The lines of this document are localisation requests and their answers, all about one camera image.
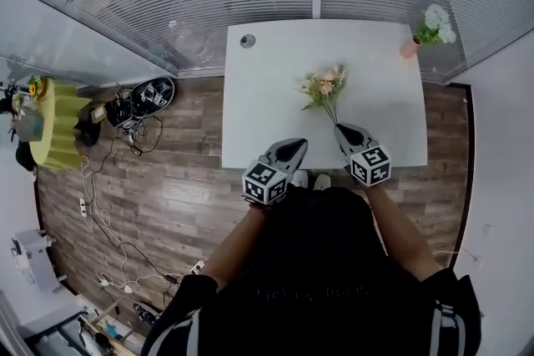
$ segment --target white shoe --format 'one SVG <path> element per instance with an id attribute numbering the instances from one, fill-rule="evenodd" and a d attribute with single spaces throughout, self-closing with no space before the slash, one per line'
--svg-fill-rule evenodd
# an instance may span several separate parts
<path id="1" fill-rule="evenodd" d="M 291 184 L 295 187 L 308 188 L 308 173 L 304 169 L 299 169 L 293 176 Z"/>
<path id="2" fill-rule="evenodd" d="M 330 177 L 328 175 L 324 175 L 323 173 L 317 177 L 315 180 L 314 190 L 325 190 L 325 188 L 330 187 Z"/>

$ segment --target person's left arm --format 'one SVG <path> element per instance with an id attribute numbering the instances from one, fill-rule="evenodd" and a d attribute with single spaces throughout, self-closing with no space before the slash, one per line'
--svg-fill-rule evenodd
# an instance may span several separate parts
<path id="1" fill-rule="evenodd" d="M 213 278 L 220 291 L 237 276 L 265 223 L 260 208 L 252 207 L 214 250 L 201 274 Z"/>

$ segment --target person's right arm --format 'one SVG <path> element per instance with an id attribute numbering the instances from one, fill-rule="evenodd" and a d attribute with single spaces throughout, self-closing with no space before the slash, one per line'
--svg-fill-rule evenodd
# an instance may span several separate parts
<path id="1" fill-rule="evenodd" d="M 425 238 L 380 185 L 364 187 L 385 249 L 402 268 L 423 281 L 441 270 Z"/>

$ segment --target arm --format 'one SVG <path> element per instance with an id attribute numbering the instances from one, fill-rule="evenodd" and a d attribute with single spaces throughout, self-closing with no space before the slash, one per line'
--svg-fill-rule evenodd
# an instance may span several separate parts
<path id="1" fill-rule="evenodd" d="M 263 227 L 265 216 L 258 208 L 251 208 L 232 232 L 214 250 L 202 269 L 202 274 L 215 279 L 218 290 L 235 278 L 254 246 Z"/>
<path id="2" fill-rule="evenodd" d="M 441 270 L 425 238 L 391 201 L 380 185 L 364 187 L 388 254 L 405 270 L 423 281 Z"/>

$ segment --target round table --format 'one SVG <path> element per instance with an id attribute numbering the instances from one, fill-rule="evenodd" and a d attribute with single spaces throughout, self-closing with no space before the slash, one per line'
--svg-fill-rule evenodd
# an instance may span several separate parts
<path id="1" fill-rule="evenodd" d="M 33 160 L 52 169 L 79 168 L 82 158 L 74 147 L 73 128 L 79 111 L 92 100 L 77 97 L 74 86 L 51 78 L 46 81 L 45 93 L 37 102 L 44 119 L 43 137 L 30 143 Z"/>

